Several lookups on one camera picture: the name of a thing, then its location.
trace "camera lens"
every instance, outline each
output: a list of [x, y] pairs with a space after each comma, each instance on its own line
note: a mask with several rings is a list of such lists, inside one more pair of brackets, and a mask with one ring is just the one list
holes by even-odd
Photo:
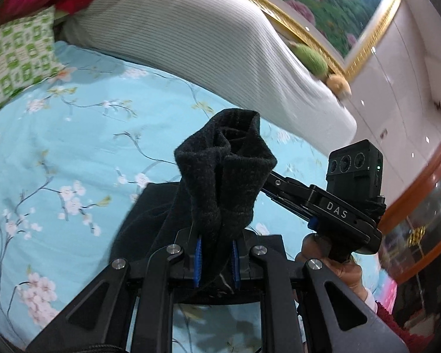
[[340, 171], [342, 173], [347, 172], [350, 164], [351, 164], [351, 158], [349, 157], [349, 155], [345, 155], [343, 158], [341, 158], [340, 161]]
[[332, 162], [330, 163], [330, 172], [333, 173], [335, 172], [336, 169], [337, 169], [337, 161], [332, 160]]
[[355, 167], [361, 168], [363, 167], [364, 163], [365, 163], [365, 155], [362, 152], [360, 152], [355, 157]]

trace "green plush toy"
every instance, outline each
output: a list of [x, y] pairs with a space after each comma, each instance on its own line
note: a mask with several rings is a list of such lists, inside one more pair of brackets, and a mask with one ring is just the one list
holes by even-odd
[[313, 76], [318, 79], [326, 78], [328, 75], [328, 65], [320, 53], [305, 44], [295, 42], [290, 42], [289, 48]]

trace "green checkered pillow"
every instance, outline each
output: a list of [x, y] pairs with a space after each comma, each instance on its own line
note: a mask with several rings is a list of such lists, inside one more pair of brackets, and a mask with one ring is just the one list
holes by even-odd
[[54, 7], [0, 27], [0, 109], [24, 88], [57, 74]]

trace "gold picture frame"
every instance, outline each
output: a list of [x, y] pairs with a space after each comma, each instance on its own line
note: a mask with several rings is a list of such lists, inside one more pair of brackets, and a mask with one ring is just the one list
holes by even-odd
[[372, 54], [397, 12], [401, 0], [381, 0], [372, 17], [356, 38], [349, 53], [342, 54], [328, 41], [326, 34], [308, 25], [308, 21], [296, 13], [284, 0], [250, 0], [266, 14], [276, 30], [293, 41], [301, 41], [317, 50], [327, 61], [331, 72], [352, 80]]

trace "white wall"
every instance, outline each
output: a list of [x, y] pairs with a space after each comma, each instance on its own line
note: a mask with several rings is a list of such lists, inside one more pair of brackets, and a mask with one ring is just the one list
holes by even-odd
[[432, 98], [441, 104], [441, 17], [429, 0], [406, 0], [426, 48]]
[[384, 154], [382, 194], [389, 205], [418, 176], [441, 141], [441, 113], [431, 99], [424, 41], [406, 0], [345, 102], [358, 123], [355, 141], [368, 138]]

